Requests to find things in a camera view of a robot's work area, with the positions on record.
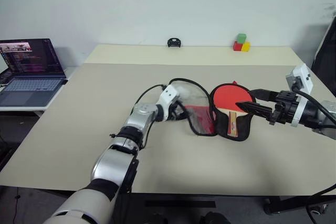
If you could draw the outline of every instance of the floor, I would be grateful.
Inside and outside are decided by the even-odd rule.
[[[9,144],[20,143],[37,122],[32,114],[0,114],[0,134]],[[17,215],[15,221],[16,196]],[[0,186],[0,223],[36,224],[43,223],[64,201],[65,197],[31,188]],[[215,207],[162,207],[162,200],[188,200],[192,202],[210,201]],[[297,224],[310,223],[306,211],[283,212],[279,215],[266,215],[262,209],[265,200],[252,197],[187,197],[174,195],[132,194],[118,198],[113,224],[133,224],[148,221],[153,214],[161,214],[168,223],[199,223],[200,216],[209,211],[222,213],[232,224]],[[324,215],[315,216],[317,223],[335,224],[336,205],[329,204]]]

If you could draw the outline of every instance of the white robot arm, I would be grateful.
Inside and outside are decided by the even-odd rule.
[[[157,104],[138,103],[120,132],[98,158],[91,183],[71,195],[47,219],[45,224],[107,224],[110,222],[118,193],[130,190],[139,161],[138,152],[149,125],[166,121],[169,107],[179,95],[169,85]]]

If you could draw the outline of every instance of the desk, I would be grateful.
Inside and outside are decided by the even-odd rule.
[[[64,70],[64,73],[69,80],[71,76],[74,74],[77,68],[75,67],[68,67],[66,70]],[[52,99],[49,101],[49,103],[46,106],[42,107],[22,107],[22,106],[17,106],[17,107],[0,107],[0,111],[33,111],[35,114],[38,116],[41,116],[43,111],[46,111],[51,103],[54,101],[54,99],[58,96],[58,94],[61,92],[63,89],[63,86],[61,86],[58,91],[55,93],[55,95],[52,97]]]
[[[194,55],[196,58],[189,65],[209,62],[212,50],[229,51],[201,49],[207,51],[206,60]],[[109,134],[118,132],[137,97],[154,84],[184,77],[208,91],[233,80],[250,89],[287,90],[285,75],[302,63],[289,48],[253,48],[251,54],[223,55],[230,66],[225,66],[225,61],[218,66],[147,65],[149,62],[134,65],[129,63],[139,63],[136,57],[150,54],[153,48],[137,46],[137,55],[123,53],[129,50],[130,46],[101,45],[93,51],[2,170],[1,185],[57,190],[85,187],[97,157],[110,142]],[[159,50],[171,54],[171,48]],[[283,66],[261,66],[265,51],[268,57],[280,57],[279,52],[286,52],[287,60]],[[254,66],[242,65],[241,59],[235,64],[235,56],[245,57],[250,63],[248,57],[257,56],[258,52],[264,57],[259,56],[263,58],[260,62],[253,60]],[[127,56],[128,63],[109,64],[122,59],[118,55]],[[104,58],[106,64],[94,63],[95,58],[98,62]],[[312,95],[320,101],[335,101],[322,82],[311,75]],[[159,90],[154,90],[144,101],[155,102],[159,94]],[[196,136],[186,121],[155,123],[147,147],[139,153],[133,192],[310,195],[334,183],[335,151],[335,140],[308,128],[270,126],[256,116],[244,142]]]

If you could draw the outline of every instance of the ping pong paddle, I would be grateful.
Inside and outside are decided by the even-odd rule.
[[[229,118],[227,135],[238,137],[237,117],[247,115],[236,102],[253,101],[248,91],[234,84],[225,84],[215,90],[214,105]]]

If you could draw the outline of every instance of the white wall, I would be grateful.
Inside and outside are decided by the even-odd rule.
[[[64,65],[98,43],[291,46],[311,64],[336,0],[0,0],[0,39],[50,37]]]

